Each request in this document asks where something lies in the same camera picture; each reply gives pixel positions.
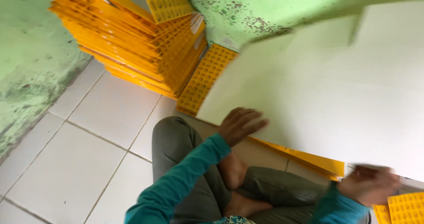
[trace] person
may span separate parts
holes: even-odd
[[[154,184],[125,223],[356,224],[398,188],[399,177],[387,168],[358,166],[326,190],[292,173],[248,167],[231,147],[267,125],[267,119],[254,122],[261,115],[236,108],[205,141],[182,118],[159,121],[152,138]]]

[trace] green wall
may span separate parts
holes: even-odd
[[[49,2],[0,0],[0,163],[90,59]]]
[[[208,42],[235,51],[299,24],[360,14],[366,5],[395,1],[405,0],[191,0],[206,16]]]

